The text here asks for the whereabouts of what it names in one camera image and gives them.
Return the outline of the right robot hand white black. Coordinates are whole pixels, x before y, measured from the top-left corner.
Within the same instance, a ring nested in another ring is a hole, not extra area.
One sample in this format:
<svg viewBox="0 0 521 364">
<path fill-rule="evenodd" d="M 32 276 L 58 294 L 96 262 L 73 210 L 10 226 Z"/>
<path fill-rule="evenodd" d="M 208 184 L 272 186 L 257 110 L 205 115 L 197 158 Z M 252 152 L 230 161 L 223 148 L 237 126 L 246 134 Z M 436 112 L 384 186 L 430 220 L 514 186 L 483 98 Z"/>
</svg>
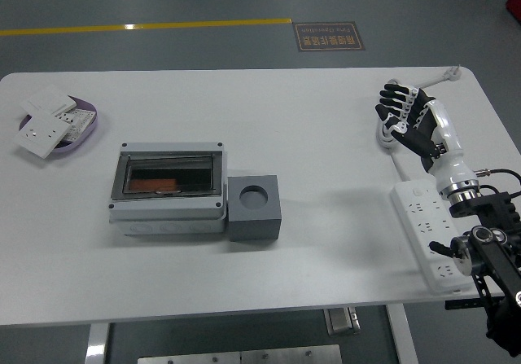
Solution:
<svg viewBox="0 0 521 364">
<path fill-rule="evenodd" d="M 444 104 L 414 86 L 387 83 L 375 106 L 377 140 L 388 150 L 397 145 L 420 157 L 423 169 L 436 180 L 440 196 L 479 194 L 479 180 L 464 161 L 457 131 Z"/>
</svg>

